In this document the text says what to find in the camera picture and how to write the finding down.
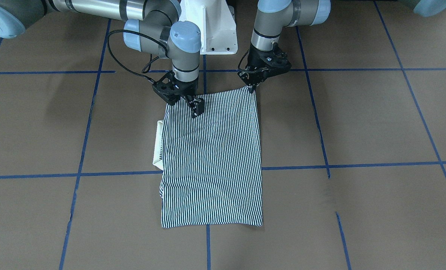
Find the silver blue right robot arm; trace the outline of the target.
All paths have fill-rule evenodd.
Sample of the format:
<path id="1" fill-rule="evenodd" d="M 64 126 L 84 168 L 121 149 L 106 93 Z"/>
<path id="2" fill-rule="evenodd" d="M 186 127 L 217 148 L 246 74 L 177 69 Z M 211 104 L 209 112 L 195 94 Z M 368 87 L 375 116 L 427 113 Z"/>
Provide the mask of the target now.
<path id="1" fill-rule="evenodd" d="M 177 0 L 0 0 L 0 38 L 16 38 L 50 13 L 83 14 L 123 22 L 122 29 L 105 36 L 108 52 L 123 69 L 145 78 L 168 105 L 184 101 L 192 118 L 205 111 L 197 97 L 201 31 L 183 21 Z M 150 54 L 141 71 L 134 71 L 114 55 L 110 38 L 122 34 L 127 47 Z"/>

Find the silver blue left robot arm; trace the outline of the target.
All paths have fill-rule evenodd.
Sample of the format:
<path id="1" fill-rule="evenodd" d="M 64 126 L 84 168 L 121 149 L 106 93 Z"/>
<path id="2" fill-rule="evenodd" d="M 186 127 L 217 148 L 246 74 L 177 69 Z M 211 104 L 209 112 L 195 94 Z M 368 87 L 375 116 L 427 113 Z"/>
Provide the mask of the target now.
<path id="1" fill-rule="evenodd" d="M 314 26 L 328 20 L 332 8 L 329 0 L 260 0 L 251 42 L 244 54 L 247 63 L 237 67 L 237 75 L 254 92 L 266 79 L 290 71 L 287 53 L 281 49 L 284 28 Z"/>

